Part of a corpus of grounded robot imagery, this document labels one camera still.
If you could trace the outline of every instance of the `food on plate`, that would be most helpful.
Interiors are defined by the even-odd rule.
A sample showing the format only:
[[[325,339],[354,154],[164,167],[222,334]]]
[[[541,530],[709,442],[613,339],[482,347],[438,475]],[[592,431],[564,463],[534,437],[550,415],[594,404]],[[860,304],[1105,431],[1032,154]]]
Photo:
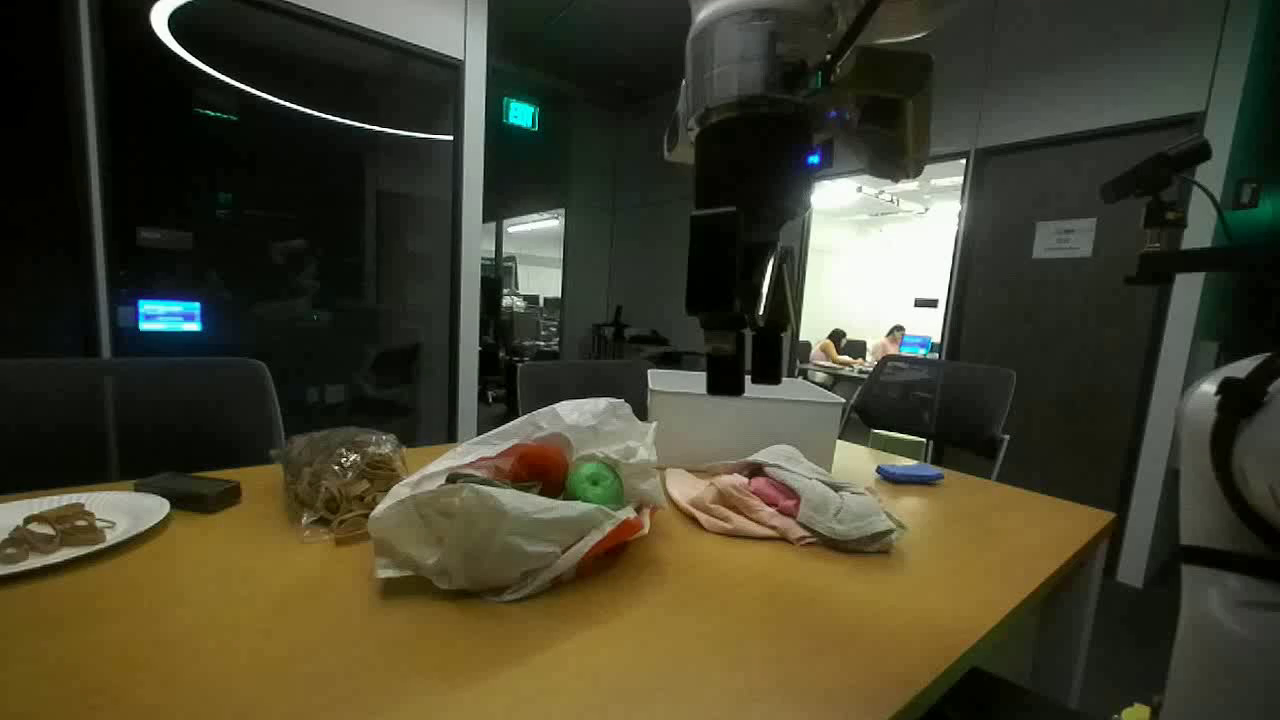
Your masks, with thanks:
[[[525,494],[558,496],[566,482],[566,442],[564,437],[533,437],[487,459],[496,482],[509,482]]]
[[[3,540],[0,540],[0,563],[19,563],[28,557],[47,557],[59,548],[91,548],[107,540],[111,520],[94,517],[82,504],[55,504],[43,511],[22,517]]]
[[[618,474],[600,457],[573,459],[564,496],[582,501],[582,504],[602,504],[602,509],[628,504]]]

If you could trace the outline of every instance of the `doorway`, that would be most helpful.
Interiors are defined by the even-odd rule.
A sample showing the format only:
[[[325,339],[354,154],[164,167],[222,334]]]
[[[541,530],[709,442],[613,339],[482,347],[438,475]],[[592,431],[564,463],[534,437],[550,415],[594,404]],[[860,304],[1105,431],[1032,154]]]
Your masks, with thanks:
[[[1143,205],[1105,205],[1099,183],[1193,132],[1169,119],[975,156],[953,352],[1014,369],[1002,482],[1127,504],[1162,300],[1123,286]]]
[[[517,415],[517,369],[564,352],[564,208],[498,217],[480,240],[480,423]]]

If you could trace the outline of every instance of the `exit sign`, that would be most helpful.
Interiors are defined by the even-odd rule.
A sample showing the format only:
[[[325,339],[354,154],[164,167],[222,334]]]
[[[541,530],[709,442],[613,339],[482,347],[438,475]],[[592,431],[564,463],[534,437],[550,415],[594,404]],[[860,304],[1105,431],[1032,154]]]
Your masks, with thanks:
[[[502,126],[509,129],[525,129],[525,132],[541,132],[542,129],[542,113],[533,102],[502,96]]]

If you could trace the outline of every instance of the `white plate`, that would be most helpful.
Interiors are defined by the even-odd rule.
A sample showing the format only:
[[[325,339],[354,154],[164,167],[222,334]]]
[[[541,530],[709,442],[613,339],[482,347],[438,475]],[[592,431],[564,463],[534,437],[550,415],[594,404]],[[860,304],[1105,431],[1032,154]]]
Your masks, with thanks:
[[[55,509],[55,504],[82,504],[87,511],[105,517],[107,540],[91,544],[91,548],[59,548],[47,557],[28,557],[19,563],[0,563],[0,577],[19,577],[19,572],[35,572],[47,563],[66,563],[117,544],[126,544],[132,538],[154,530],[166,517],[166,501],[164,496],[149,496],[149,494],[66,494],[66,496],[33,496],[33,501],[10,501],[0,504],[0,540],[33,511]]]

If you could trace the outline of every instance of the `tomato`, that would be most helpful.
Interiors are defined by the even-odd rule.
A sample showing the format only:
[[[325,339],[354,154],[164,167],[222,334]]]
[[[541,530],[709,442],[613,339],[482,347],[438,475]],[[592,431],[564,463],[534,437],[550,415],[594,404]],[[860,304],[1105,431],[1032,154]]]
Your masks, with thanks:
[[[521,442],[496,457],[496,475],[528,494],[558,496],[566,443],[558,437]]]

